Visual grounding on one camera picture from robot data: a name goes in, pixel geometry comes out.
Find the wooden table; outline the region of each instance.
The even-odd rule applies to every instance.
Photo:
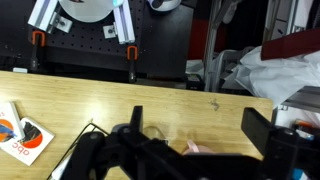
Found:
[[[0,101],[13,101],[21,118],[29,116],[55,134],[30,167],[0,151],[0,179],[45,179],[90,121],[111,131],[129,122],[135,105],[144,107],[144,127],[160,128],[178,152],[193,139],[215,152],[257,158],[261,155],[240,129],[243,109],[254,107],[268,119],[272,114],[270,100],[254,97],[10,72],[0,72],[0,84]],[[118,171],[110,177],[127,179]]]

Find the black machine part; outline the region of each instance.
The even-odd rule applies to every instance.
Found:
[[[254,134],[256,124],[263,133]],[[115,166],[130,179],[291,179],[293,168],[301,168],[315,179],[320,177],[319,142],[303,141],[290,129],[269,126],[265,118],[246,108],[242,129],[260,152],[263,161],[241,155],[182,156],[157,139],[141,133],[142,106],[136,106],[131,122],[110,135],[100,132],[84,134],[72,154],[61,179],[103,179]]]
[[[186,74],[185,82],[187,84],[186,89],[203,91],[204,90],[204,82],[199,74]]]

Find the orange clamp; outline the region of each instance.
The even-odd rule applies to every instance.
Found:
[[[134,60],[136,61],[138,59],[138,48],[137,46],[128,46],[127,48],[127,59],[131,59],[131,51],[134,51]]]
[[[32,32],[32,44],[36,44],[36,36],[37,35],[41,36],[41,47],[44,47],[46,45],[46,34],[42,31],[33,31]]]

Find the white bracket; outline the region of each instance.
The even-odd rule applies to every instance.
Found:
[[[124,0],[121,6],[115,8],[113,15],[114,25],[103,27],[105,38],[113,38],[118,35],[119,44],[134,43],[135,35],[128,0]]]
[[[68,33],[72,21],[55,12],[57,4],[58,0],[37,0],[28,24],[48,33],[51,33],[54,27]]]

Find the red object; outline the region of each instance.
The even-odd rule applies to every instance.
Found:
[[[221,52],[226,47],[227,26],[222,24],[218,28],[215,52]],[[206,48],[209,21],[193,19],[188,59],[203,59]]]
[[[42,31],[33,31],[32,32],[32,44],[36,44],[36,35],[41,36],[41,47],[44,47],[46,45],[46,34]]]
[[[310,29],[265,42],[262,46],[261,59],[289,58],[319,50],[320,28]]]
[[[127,48],[127,59],[131,60],[132,55],[134,55],[133,59],[136,61],[138,59],[138,48],[136,46],[128,46]]]
[[[30,140],[30,141],[22,144],[22,146],[24,146],[26,148],[30,148],[30,149],[31,148],[36,148],[41,144],[42,140],[43,140],[43,136],[42,136],[42,134],[40,134],[35,139]]]
[[[311,123],[306,122],[306,121],[302,121],[302,120],[296,120],[295,124],[298,126],[304,126],[304,127],[309,127],[309,128],[313,127],[313,125]]]

